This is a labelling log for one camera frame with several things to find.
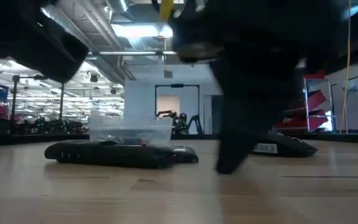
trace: cable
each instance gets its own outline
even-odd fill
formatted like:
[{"label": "cable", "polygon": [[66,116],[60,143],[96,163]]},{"label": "cable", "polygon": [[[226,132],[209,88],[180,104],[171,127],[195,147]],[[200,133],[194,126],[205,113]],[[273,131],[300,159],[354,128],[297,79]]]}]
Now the cable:
[{"label": "cable", "polygon": [[344,99],[343,99],[343,108],[342,108],[342,121],[341,121],[341,129],[339,130],[339,134],[342,134],[344,120],[345,120],[345,110],[346,110],[346,100],[347,100],[347,82],[349,81],[349,72],[351,67],[351,8],[352,8],[352,0],[349,0],[349,11],[348,11],[348,19],[347,19],[347,66],[346,66],[346,80],[345,80],[345,90],[344,90]]}]

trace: wooden floor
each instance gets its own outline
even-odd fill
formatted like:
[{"label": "wooden floor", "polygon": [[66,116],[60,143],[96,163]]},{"label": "wooden floor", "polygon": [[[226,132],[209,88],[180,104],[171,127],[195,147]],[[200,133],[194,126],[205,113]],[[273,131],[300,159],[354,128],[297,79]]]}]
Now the wooden floor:
[{"label": "wooden floor", "polygon": [[0,147],[0,223],[358,223],[358,144],[312,158],[252,156],[217,175],[216,142],[178,141],[200,163],[167,170],[57,164],[51,143]]}]

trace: clear plastic bin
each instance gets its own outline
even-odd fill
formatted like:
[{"label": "clear plastic bin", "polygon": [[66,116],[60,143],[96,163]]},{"label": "clear plastic bin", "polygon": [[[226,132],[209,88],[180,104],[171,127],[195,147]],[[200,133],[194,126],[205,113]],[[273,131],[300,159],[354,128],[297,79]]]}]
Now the clear plastic bin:
[{"label": "clear plastic bin", "polygon": [[169,145],[171,118],[147,116],[90,116],[91,141],[115,141],[119,144]]}]

